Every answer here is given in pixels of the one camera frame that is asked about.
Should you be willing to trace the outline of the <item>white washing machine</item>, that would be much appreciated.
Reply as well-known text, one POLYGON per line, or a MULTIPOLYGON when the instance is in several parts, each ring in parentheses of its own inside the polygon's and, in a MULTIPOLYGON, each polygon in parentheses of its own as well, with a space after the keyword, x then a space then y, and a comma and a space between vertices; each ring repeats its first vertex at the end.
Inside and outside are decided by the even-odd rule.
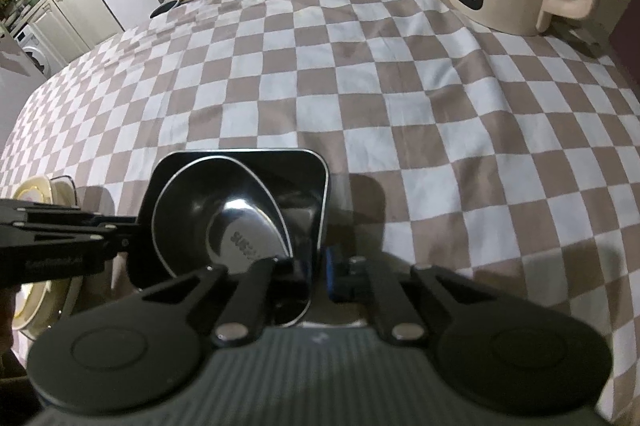
POLYGON ((22 27, 14 40, 47 79, 64 68, 63 62, 29 26, 22 27))

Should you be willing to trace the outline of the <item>white kitchen cabinet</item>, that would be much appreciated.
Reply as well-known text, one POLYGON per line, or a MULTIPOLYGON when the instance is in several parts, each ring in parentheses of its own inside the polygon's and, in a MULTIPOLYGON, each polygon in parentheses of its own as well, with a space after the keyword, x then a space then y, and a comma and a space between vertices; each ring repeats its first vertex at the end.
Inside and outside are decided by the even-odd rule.
POLYGON ((103 0, 43 0, 27 25, 63 64, 122 32, 103 0))

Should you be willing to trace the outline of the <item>dark grey trash bin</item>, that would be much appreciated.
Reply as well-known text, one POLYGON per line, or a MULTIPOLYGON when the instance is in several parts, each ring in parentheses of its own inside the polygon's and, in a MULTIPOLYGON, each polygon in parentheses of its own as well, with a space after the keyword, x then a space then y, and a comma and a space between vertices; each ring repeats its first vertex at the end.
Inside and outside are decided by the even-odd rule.
POLYGON ((180 5, 180 1, 179 0, 167 0, 164 1, 162 4, 160 4, 160 6, 157 6, 156 9, 154 9, 150 14, 149 14, 149 18, 150 19, 154 19, 160 15, 166 14, 166 12, 170 12, 171 9, 175 9, 176 7, 178 7, 180 5))

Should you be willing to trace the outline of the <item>checkered tablecloth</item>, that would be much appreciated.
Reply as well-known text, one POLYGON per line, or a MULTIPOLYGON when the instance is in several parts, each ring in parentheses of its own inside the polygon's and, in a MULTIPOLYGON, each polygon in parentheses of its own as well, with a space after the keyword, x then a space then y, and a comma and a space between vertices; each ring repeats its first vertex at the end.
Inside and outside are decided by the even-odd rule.
POLYGON ((318 152, 329 241, 588 322, 613 353, 600 411, 638 423, 639 102, 571 24, 521 38, 447 0, 197 0, 20 109, 2 194, 68 175, 102 212, 137 212, 177 150, 318 152))

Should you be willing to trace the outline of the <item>cream two-handled bowl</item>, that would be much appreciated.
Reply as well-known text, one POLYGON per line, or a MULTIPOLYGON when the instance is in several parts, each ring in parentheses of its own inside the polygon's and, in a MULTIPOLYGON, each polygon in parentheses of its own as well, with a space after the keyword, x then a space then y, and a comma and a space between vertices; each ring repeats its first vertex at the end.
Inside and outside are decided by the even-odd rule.
MULTIPOLYGON (((48 177, 36 176, 24 181, 14 191, 13 198, 20 202, 44 204, 64 203, 56 190, 54 181, 48 177)), ((36 339, 62 316, 69 279, 51 281, 43 278, 47 272, 47 256, 38 252, 36 246, 50 238, 36 235, 27 246, 26 269, 21 290, 15 301, 12 322, 14 332, 20 332, 30 339, 36 339)))

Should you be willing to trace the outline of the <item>round steel bowl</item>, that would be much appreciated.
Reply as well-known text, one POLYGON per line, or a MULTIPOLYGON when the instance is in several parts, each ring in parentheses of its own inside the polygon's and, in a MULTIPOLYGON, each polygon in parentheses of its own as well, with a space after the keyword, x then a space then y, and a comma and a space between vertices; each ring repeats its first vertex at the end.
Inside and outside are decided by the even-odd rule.
POLYGON ((172 175, 151 218, 160 262, 178 277, 221 265, 232 275, 264 258, 290 258, 283 214, 265 184, 239 160, 201 157, 172 175))

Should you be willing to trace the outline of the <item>square steel tray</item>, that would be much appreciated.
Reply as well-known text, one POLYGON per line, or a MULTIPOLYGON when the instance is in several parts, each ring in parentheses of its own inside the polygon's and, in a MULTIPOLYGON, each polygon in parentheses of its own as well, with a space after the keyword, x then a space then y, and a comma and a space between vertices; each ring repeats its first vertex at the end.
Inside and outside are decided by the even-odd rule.
MULTIPOLYGON (((137 218, 138 241, 130 245, 127 259, 129 279, 134 287, 147 289, 168 281, 171 274, 160 262, 151 239, 151 218, 160 191, 180 168, 201 157, 225 155, 239 160, 265 184, 279 205, 290 233, 293 256, 312 262, 314 267, 326 234, 326 207, 330 192, 330 175, 326 161, 307 149, 227 149, 171 152, 160 160, 152 172, 137 218)), ((278 301, 270 321, 291 326, 302 320, 311 303, 283 305, 278 301)))

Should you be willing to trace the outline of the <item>large white blue-rimmed plate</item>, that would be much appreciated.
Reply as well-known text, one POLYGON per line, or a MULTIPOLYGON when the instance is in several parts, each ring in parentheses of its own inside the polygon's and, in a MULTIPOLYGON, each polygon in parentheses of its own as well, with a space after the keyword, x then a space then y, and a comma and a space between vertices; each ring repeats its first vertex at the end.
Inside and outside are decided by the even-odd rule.
MULTIPOLYGON (((49 205, 78 205, 76 186, 67 175, 29 178, 18 186, 13 198, 49 205)), ((82 278, 78 277, 81 271, 72 266, 76 257, 63 254, 59 245, 48 246, 47 253, 36 262, 35 280, 24 283, 16 296, 13 331, 31 340, 70 315, 81 288, 82 278)))

